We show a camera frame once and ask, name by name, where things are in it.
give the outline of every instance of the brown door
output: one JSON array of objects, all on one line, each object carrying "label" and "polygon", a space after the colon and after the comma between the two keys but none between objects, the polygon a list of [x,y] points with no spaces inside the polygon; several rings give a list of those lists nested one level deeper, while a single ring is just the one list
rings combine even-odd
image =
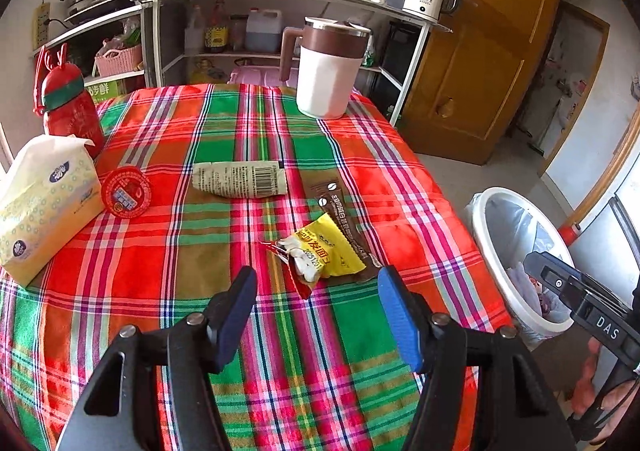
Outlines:
[{"label": "brown door", "polygon": [[431,33],[398,129],[418,153],[483,164],[529,86],[558,0],[464,0]]}]

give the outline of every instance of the white mug with brown lid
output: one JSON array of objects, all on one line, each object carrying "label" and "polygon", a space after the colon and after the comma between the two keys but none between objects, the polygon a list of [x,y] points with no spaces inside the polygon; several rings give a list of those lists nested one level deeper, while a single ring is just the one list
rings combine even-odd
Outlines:
[{"label": "white mug with brown lid", "polygon": [[319,17],[305,21],[303,29],[284,29],[280,80],[289,79],[296,38],[302,37],[298,109],[314,118],[340,118],[347,109],[371,30]]}]

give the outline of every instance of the brown packet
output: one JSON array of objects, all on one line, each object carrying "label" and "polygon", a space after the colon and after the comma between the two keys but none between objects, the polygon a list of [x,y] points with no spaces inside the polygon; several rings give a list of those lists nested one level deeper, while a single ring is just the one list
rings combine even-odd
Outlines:
[{"label": "brown packet", "polygon": [[353,218],[351,218],[347,212],[340,180],[335,179],[316,184],[312,186],[311,189],[322,211],[327,212],[329,216],[331,216],[332,220],[344,234],[344,237],[351,243],[358,257],[366,265],[363,271],[352,274],[353,280],[356,283],[364,283],[376,277],[380,268],[382,268],[382,264],[378,261],[378,258],[370,252],[369,243],[367,243],[363,235],[358,232]]}]

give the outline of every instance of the human hand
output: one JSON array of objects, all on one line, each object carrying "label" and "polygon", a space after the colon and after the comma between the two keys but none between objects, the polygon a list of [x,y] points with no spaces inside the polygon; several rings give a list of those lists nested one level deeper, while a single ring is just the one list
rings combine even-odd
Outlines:
[{"label": "human hand", "polygon": [[[591,384],[591,380],[596,373],[596,367],[598,366],[598,356],[600,355],[601,344],[597,339],[591,338],[588,342],[588,347],[591,355],[582,365],[582,376],[575,384],[574,396],[571,399],[571,405],[576,415],[583,415],[587,409],[593,404],[596,398],[596,392]],[[615,387],[602,399],[601,408],[604,410],[612,410],[619,402],[621,402],[629,390],[635,386],[633,381],[620,384]],[[607,439],[613,430],[618,426],[620,420],[625,416],[626,411],[634,400],[638,390],[634,391],[618,410],[609,418],[605,426],[602,428],[598,436],[592,441],[592,443],[601,442]]]}]

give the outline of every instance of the plaid tablecloth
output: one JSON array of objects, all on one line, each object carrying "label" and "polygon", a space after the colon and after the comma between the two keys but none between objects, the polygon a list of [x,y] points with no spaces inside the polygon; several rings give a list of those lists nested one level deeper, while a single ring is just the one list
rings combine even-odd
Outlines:
[{"label": "plaid tablecloth", "polygon": [[[424,380],[399,358],[376,281],[324,281],[303,301],[257,243],[318,218],[309,187],[336,177],[373,253],[431,308],[488,331],[508,322],[450,204],[371,103],[354,95],[345,117],[321,122],[282,92],[167,87],[99,107],[108,143],[98,175],[138,166],[152,205],[134,220],[100,214],[28,290],[0,275],[0,399],[34,445],[55,447],[121,326],[171,326],[252,265],[257,305],[235,360],[212,376],[232,446],[400,449]],[[282,160],[288,195],[227,200],[193,189],[193,163],[229,160]],[[159,395],[165,446],[176,449],[165,375]],[[457,449],[469,443],[475,395],[469,373]]]}]

